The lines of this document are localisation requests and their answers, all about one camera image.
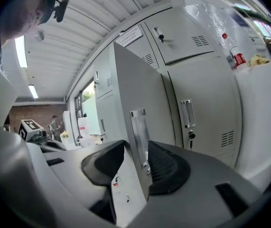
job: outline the person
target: person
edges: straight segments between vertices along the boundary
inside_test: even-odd
[[[52,116],[52,122],[50,124],[50,131],[51,131],[51,134],[54,135],[54,140],[57,140],[57,141],[61,142],[61,139],[60,139],[60,129],[61,129],[61,127],[60,127],[60,125],[57,125],[56,118],[57,118],[56,115]]]
[[[0,14],[0,69],[1,48],[8,40],[21,37],[46,23],[56,0],[11,0]]]

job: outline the yellow cloth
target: yellow cloth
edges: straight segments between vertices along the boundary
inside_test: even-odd
[[[261,65],[261,64],[265,64],[265,63],[269,63],[269,59],[262,57],[259,54],[255,54],[251,60],[250,60],[250,66],[256,66],[256,65]]]

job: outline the locker door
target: locker door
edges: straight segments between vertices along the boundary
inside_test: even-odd
[[[147,36],[141,25],[137,25],[140,28],[143,36],[138,38],[136,41],[132,42],[130,45],[126,46],[126,48],[133,52],[135,55],[139,56],[142,60],[148,63],[155,69],[158,69],[158,63],[155,59],[154,53],[152,51],[151,45],[147,39]]]
[[[215,51],[207,36],[185,14],[183,9],[173,8],[145,20],[166,65]],[[163,43],[158,39],[158,33],[164,35]]]
[[[112,91],[112,78],[109,66],[109,47],[106,47],[94,60],[94,81],[96,98]]]
[[[121,139],[113,95],[97,100],[96,111],[103,143]]]
[[[221,58],[187,63],[171,68],[169,75],[181,117],[184,148],[190,148],[188,133],[192,130],[192,150],[218,156],[234,150],[238,129],[236,97],[232,88],[231,69]],[[191,100],[195,126],[185,127],[187,119],[181,102]]]

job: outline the brick wall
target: brick wall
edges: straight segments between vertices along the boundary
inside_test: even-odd
[[[11,131],[17,133],[21,120],[32,119],[49,133],[48,125],[52,122],[52,116],[57,115],[56,121],[60,124],[63,120],[63,112],[66,110],[65,104],[13,106],[9,112]]]

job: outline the paper label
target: paper label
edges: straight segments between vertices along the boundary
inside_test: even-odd
[[[143,34],[141,33],[139,26],[137,25],[129,31],[125,32],[123,35],[121,35],[115,42],[123,47],[126,47],[142,36]]]

